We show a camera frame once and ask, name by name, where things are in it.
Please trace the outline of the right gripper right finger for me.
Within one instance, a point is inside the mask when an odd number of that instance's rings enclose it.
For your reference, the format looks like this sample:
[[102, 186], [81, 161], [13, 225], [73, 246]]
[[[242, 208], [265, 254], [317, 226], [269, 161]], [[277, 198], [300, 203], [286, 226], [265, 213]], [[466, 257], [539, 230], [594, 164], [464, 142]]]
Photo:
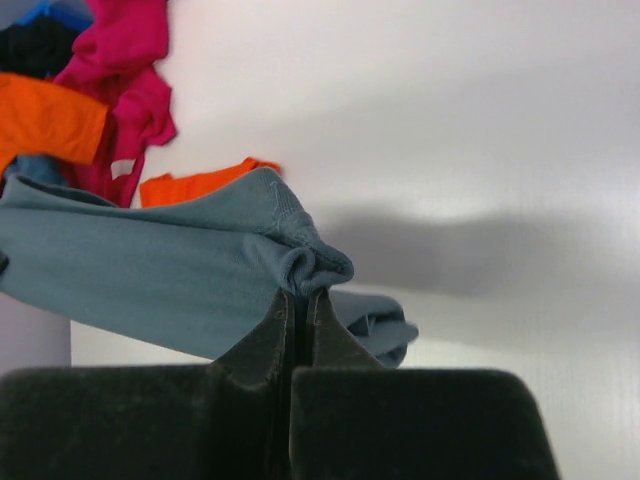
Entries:
[[537, 402], [511, 372], [389, 369], [340, 324], [326, 291], [296, 329], [295, 479], [556, 479]]

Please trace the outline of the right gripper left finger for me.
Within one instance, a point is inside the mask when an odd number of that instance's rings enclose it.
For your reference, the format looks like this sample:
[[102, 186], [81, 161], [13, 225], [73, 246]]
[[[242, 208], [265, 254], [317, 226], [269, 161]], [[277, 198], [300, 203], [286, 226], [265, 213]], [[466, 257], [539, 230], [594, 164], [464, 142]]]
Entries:
[[295, 303], [209, 364], [21, 369], [1, 380], [5, 479], [287, 479]]

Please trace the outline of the grey-blue t-shirt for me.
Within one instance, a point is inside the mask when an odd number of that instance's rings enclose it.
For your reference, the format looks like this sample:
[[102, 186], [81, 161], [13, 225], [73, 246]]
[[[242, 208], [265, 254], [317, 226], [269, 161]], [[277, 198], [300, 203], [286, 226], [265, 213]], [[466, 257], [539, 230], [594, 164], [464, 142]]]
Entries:
[[4, 294], [77, 322], [214, 359], [278, 290], [328, 289], [340, 323], [383, 365], [416, 339], [392, 298], [346, 292], [351, 260], [326, 244], [274, 171], [199, 199], [126, 209], [84, 191], [11, 178], [1, 199]]

